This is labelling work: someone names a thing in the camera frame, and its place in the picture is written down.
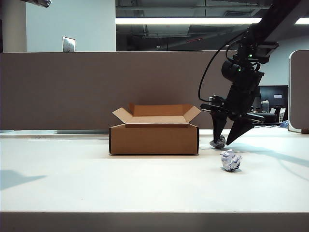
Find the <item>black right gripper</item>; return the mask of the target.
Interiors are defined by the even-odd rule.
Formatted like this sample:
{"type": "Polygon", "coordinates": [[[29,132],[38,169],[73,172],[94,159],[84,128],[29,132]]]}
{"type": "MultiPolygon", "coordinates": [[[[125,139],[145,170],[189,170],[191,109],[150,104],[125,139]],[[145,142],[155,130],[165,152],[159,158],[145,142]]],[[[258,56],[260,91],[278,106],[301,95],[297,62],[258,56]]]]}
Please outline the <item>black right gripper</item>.
{"type": "Polygon", "coordinates": [[[225,99],[212,96],[200,106],[202,111],[211,113],[213,121],[213,141],[217,143],[229,118],[234,123],[226,144],[230,145],[244,133],[254,128],[253,122],[264,122],[263,116],[250,113],[258,84],[264,75],[255,69],[222,69],[224,78],[232,82],[225,99]]]}

